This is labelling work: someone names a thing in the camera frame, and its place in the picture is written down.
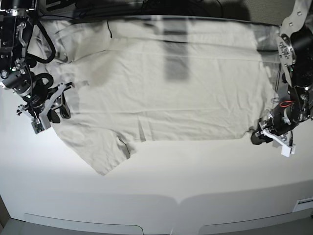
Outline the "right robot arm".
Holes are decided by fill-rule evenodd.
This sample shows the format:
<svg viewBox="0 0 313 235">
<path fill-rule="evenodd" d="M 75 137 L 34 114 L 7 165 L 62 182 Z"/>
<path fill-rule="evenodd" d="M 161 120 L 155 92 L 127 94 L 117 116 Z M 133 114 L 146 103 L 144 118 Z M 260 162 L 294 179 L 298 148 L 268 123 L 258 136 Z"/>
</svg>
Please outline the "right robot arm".
<svg viewBox="0 0 313 235">
<path fill-rule="evenodd" d="M 60 123 L 61 118 L 71 117 L 64 92 L 73 84 L 54 86 L 51 74 L 31 71 L 37 63 L 48 64 L 56 55 L 56 48 L 39 21 L 37 8 L 35 0 L 0 2 L 0 86 L 13 90 L 25 102 L 17 109 L 17 115 L 29 115 L 36 125 L 45 119 L 48 123 Z M 28 52 L 34 27 L 39 28 L 50 48 L 45 59 Z"/>
</svg>

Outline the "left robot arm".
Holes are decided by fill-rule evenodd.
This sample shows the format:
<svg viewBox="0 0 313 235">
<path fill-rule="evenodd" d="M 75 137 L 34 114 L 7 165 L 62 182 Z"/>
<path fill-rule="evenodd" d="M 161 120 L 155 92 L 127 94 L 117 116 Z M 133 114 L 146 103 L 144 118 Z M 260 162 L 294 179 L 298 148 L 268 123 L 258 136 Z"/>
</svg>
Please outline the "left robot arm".
<svg viewBox="0 0 313 235">
<path fill-rule="evenodd" d="M 278 104 L 259 119 L 251 135 L 254 145 L 278 138 L 289 146 L 293 137 L 286 137 L 300 123 L 313 118 L 313 2 L 295 1 L 292 13 L 281 25 L 277 37 L 282 80 L 286 83 L 288 100 Z"/>
</svg>

